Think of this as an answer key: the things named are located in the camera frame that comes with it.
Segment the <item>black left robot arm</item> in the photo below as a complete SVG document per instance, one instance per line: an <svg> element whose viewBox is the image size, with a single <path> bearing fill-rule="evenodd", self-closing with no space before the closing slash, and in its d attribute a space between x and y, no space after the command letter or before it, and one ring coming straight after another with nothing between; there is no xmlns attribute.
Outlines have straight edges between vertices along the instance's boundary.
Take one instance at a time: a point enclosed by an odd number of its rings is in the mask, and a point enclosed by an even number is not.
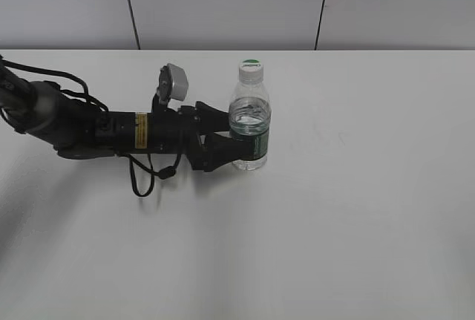
<svg viewBox="0 0 475 320"><path fill-rule="evenodd" d="M1 60L1 116L16 132L53 146L69 160L124 157L131 166L167 179L182 157L194 170L212 172L251 157L253 143L225 136L229 115L201 101L183 101L189 82L173 64L161 67L151 112L111 111L72 74Z"/></svg>

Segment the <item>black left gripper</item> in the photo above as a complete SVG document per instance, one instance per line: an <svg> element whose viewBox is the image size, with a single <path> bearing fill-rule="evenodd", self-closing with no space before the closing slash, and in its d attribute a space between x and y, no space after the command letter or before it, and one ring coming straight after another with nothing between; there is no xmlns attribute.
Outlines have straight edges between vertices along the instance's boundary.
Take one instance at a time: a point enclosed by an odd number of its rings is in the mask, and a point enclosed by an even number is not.
<svg viewBox="0 0 475 320"><path fill-rule="evenodd" d="M213 172L252 155L249 141L216 134L229 131L229 113L204 102L197 101L195 107L184 105L177 111L161 108L148 116L148 148L154 153L176 155L168 169L176 169L185 157L193 169ZM200 134L207 134L204 146Z"/></svg>

